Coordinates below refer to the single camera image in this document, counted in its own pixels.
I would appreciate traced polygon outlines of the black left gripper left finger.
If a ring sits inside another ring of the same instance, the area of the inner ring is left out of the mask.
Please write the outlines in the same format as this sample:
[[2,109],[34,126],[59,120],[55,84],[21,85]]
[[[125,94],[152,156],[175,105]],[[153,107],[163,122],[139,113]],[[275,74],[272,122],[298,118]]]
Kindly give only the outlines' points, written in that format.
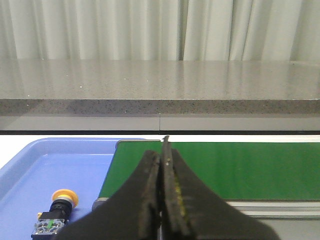
[[85,217],[64,227],[56,240],[156,240],[160,226],[160,155],[152,150],[125,183]]

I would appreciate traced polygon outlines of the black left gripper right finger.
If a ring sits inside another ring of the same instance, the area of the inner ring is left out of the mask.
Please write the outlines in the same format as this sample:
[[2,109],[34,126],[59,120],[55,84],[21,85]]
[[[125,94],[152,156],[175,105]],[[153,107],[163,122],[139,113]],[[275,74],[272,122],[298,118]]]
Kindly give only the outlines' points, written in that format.
[[191,170],[165,136],[161,148],[162,229],[169,240],[278,240],[267,224],[229,205]]

